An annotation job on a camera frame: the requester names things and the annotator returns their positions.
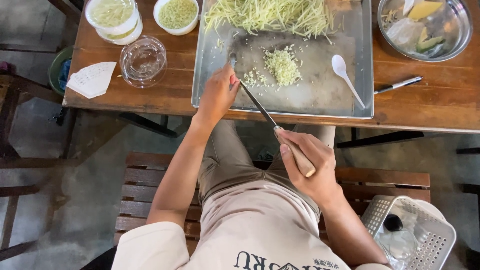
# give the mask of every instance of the hand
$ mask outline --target hand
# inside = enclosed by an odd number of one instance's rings
[[[240,80],[230,64],[225,64],[213,72],[205,83],[204,93],[200,98],[197,115],[203,124],[212,129],[232,106],[239,90]]]
[[[280,153],[288,177],[298,190],[312,198],[320,210],[336,196],[343,195],[342,188],[335,180],[333,149],[311,134],[285,130],[280,133],[280,136],[297,144],[315,166],[316,172],[312,176],[303,176],[293,159],[290,148],[285,144],[280,145]]]

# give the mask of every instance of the metal bowl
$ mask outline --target metal bowl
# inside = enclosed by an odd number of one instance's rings
[[[378,26],[382,32],[382,36],[397,52],[409,58],[424,62],[440,62],[451,59],[461,53],[472,37],[473,27],[470,12],[462,0],[446,0],[444,5],[443,16],[438,17],[431,15],[423,20],[433,22],[433,20],[443,19],[442,29],[434,29],[434,31],[442,31],[445,39],[443,46],[433,55],[421,56],[419,54],[411,54],[395,45],[387,36],[383,27],[382,15],[388,14],[390,10],[403,10],[404,0],[381,0],[378,6]]]

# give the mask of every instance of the white plastic spoon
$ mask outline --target white plastic spoon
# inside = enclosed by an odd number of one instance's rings
[[[335,74],[342,77],[347,82],[347,84],[350,87],[350,89],[352,90],[353,94],[355,95],[357,100],[360,102],[360,105],[362,106],[362,108],[365,108],[365,105],[361,101],[359,95],[357,94],[357,91],[355,91],[355,88],[353,88],[352,82],[350,81],[350,79],[347,76],[347,71],[346,71],[347,67],[345,65],[345,61],[343,60],[343,57],[341,57],[338,54],[334,55],[332,57],[332,66],[333,66],[333,71],[335,72]]]

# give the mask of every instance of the green bucket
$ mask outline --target green bucket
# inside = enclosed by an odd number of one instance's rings
[[[61,50],[55,56],[52,64],[48,68],[48,84],[53,88],[57,94],[63,96],[65,95],[65,90],[60,88],[59,83],[59,76],[61,70],[61,64],[63,61],[72,58],[73,55],[73,46],[66,47],[65,49]]]

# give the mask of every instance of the perforated metal basket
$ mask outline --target perforated metal basket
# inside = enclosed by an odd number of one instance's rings
[[[406,269],[439,270],[452,250],[456,232],[434,206],[428,205],[427,209],[426,204],[420,204],[408,196],[376,195],[361,217],[363,225],[375,238],[396,201],[402,203],[401,209],[417,215],[413,234],[418,241],[418,248]]]

